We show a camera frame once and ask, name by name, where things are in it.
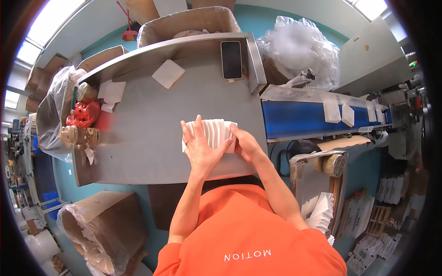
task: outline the wooden pallet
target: wooden pallet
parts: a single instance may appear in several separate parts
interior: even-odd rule
[[[390,212],[391,207],[373,206],[365,233],[377,238],[380,237],[387,225]]]

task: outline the right hand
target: right hand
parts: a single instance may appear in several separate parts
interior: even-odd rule
[[[262,157],[267,157],[256,139],[247,131],[239,129],[235,124],[230,124],[230,131],[237,137],[238,143],[235,152],[241,155],[244,160],[253,163]]]

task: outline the window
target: window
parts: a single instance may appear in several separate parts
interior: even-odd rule
[[[17,104],[20,100],[20,94],[6,90],[6,97],[4,99],[4,107],[10,109],[17,109]]]
[[[45,45],[66,19],[85,3],[85,0],[50,0],[32,24],[17,58],[33,65]]]
[[[376,19],[387,9],[385,0],[347,0],[347,2],[369,21]]]
[[[22,46],[17,54],[17,58],[29,64],[34,64],[37,60],[38,55],[43,48],[38,48],[28,41],[23,41]]]

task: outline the blue crate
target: blue crate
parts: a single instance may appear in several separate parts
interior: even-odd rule
[[[51,199],[56,199],[56,198],[58,198],[58,193],[57,193],[57,191],[55,191],[55,192],[47,192],[47,193],[43,193],[43,200],[44,200],[44,201],[49,201],[49,200],[51,200]],[[46,206],[46,209],[49,209],[49,208],[51,208],[51,207],[54,207],[54,206],[57,206],[57,205],[60,205],[60,204],[61,204],[60,202],[58,202],[58,201],[54,201],[54,202],[51,202],[51,203],[46,204],[45,206]],[[53,211],[50,211],[50,212],[48,213],[49,216],[50,216],[53,220],[57,220],[58,210],[60,210],[60,209],[53,210]]]

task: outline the white cabinet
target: white cabinet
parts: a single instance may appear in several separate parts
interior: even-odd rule
[[[339,53],[340,81],[334,90],[359,97],[413,77],[407,59],[381,18],[345,43]]]

